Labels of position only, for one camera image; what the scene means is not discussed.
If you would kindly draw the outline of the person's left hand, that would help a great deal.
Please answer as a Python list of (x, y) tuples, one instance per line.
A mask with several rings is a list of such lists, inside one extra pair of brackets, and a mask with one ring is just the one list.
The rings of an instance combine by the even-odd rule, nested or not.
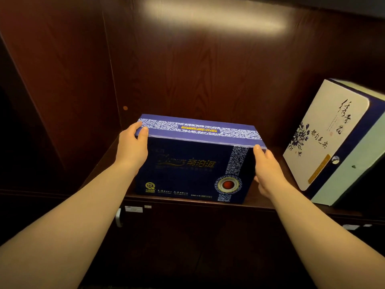
[(142, 128), (142, 121), (130, 125), (119, 134), (118, 148), (114, 164), (137, 174), (145, 163), (148, 150), (137, 148), (137, 136)]

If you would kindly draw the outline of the person's right hand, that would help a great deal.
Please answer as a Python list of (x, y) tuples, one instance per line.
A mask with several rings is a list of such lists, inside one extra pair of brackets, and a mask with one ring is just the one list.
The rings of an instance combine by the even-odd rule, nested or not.
[(264, 164), (261, 168), (255, 168), (254, 180), (258, 183), (260, 193), (271, 199), (271, 197), (290, 186), (285, 178), (281, 166), (270, 150), (264, 151)]

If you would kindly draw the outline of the dark blue patterned gift box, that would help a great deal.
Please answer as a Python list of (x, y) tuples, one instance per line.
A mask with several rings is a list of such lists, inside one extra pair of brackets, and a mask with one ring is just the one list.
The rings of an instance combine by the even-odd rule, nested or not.
[(142, 114), (148, 157), (135, 179), (140, 195), (242, 204), (255, 176), (254, 126)]

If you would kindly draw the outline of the person's right forearm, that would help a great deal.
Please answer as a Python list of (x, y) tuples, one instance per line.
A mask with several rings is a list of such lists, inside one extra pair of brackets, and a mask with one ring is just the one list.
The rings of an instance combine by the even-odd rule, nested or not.
[(385, 257), (290, 184), (271, 189), (269, 197), (318, 289), (385, 289)]

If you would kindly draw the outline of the person's left forearm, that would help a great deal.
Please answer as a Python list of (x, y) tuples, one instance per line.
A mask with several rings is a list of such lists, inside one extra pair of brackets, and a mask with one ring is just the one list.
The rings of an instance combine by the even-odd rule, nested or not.
[(140, 165), (115, 162), (0, 247), (0, 289), (77, 289)]

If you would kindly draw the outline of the white floral gift box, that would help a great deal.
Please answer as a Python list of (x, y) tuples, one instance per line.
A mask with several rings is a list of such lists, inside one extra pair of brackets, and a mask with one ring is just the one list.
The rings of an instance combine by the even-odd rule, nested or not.
[(335, 205), (385, 157), (385, 93), (325, 79), (283, 157), (308, 199)]

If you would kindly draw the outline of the dark wooden cabinet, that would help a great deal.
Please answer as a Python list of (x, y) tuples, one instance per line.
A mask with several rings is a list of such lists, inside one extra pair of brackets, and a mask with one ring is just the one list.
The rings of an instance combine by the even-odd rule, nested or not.
[[(383, 17), (277, 0), (0, 0), (0, 245), (143, 113), (253, 125), (281, 164), (325, 78), (385, 92)], [(82, 285), (315, 289), (272, 204), (137, 196)]]

